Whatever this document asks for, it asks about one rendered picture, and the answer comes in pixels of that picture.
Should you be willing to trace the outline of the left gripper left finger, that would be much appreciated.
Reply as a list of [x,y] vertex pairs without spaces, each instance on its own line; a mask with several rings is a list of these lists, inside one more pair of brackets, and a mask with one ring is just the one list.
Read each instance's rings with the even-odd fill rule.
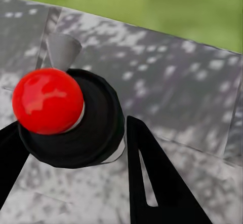
[[0,210],[29,155],[19,136],[17,121],[0,130]]

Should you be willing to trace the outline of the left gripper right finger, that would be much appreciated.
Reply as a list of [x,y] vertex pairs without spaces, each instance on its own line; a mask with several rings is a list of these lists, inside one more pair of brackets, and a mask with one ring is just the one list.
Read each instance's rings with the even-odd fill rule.
[[[131,224],[211,224],[146,124],[127,116],[126,131]],[[158,207],[147,204],[139,151]]]

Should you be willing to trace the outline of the insectifuge atomizer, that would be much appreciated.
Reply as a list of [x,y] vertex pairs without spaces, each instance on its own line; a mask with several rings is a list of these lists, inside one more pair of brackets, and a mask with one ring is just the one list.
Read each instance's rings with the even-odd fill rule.
[[55,168],[113,163],[127,144],[117,92],[103,77],[70,68],[82,50],[79,40],[53,33],[46,43],[53,68],[25,75],[12,96],[26,150]]

